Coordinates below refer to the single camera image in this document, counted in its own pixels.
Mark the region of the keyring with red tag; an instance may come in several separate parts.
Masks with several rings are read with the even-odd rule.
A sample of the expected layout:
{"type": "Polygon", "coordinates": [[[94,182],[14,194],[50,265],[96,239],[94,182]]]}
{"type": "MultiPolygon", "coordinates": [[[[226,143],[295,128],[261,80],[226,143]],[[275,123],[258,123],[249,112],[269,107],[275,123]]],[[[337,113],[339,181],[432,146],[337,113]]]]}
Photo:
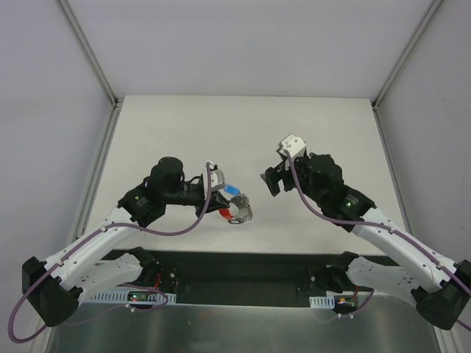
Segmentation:
{"type": "Polygon", "coordinates": [[[219,215],[229,224],[239,225],[252,220],[253,211],[249,204],[249,198],[245,194],[232,197],[229,207],[219,210],[219,215]]]}

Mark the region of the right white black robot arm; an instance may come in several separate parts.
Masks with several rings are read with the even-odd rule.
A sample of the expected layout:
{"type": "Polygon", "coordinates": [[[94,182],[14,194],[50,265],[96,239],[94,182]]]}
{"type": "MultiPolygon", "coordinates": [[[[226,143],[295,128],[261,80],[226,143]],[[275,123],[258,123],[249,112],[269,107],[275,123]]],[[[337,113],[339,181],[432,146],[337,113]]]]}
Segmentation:
{"type": "Polygon", "coordinates": [[[373,200],[344,183],[342,169],[329,154],[283,155],[261,179],[273,196],[296,190],[314,215],[371,243],[394,261],[381,265],[343,252],[315,273],[318,286],[336,293],[351,286],[379,290],[410,304],[435,327],[449,330],[460,323],[470,301],[470,262],[452,260],[396,225],[373,200]]]}

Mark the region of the blue head key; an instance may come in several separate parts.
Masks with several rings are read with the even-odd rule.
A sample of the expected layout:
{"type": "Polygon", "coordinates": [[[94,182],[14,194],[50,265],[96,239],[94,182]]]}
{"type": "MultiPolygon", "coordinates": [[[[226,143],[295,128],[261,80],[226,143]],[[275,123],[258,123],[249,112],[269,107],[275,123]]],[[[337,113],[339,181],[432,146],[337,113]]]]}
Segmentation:
{"type": "Polygon", "coordinates": [[[228,193],[232,196],[238,196],[241,194],[241,191],[239,188],[233,186],[233,185],[225,185],[224,186],[224,192],[228,193]]]}

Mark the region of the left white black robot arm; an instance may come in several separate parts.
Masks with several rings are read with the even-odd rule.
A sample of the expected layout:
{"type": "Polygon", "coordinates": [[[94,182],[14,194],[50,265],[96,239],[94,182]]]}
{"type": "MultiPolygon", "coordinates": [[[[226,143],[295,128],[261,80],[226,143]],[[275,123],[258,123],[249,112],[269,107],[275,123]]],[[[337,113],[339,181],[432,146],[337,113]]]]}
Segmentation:
{"type": "Polygon", "coordinates": [[[163,217],[169,205],[194,207],[198,222],[207,213],[227,209],[225,185],[224,172],[212,162],[187,180],[181,160],[160,159],[92,230],[44,260],[31,257],[24,262],[21,300],[29,302],[46,327],[55,327],[101,290],[126,283],[150,285],[157,262],[143,248],[130,249],[111,262],[102,263],[102,258],[135,232],[150,233],[149,225],[163,217]]]}

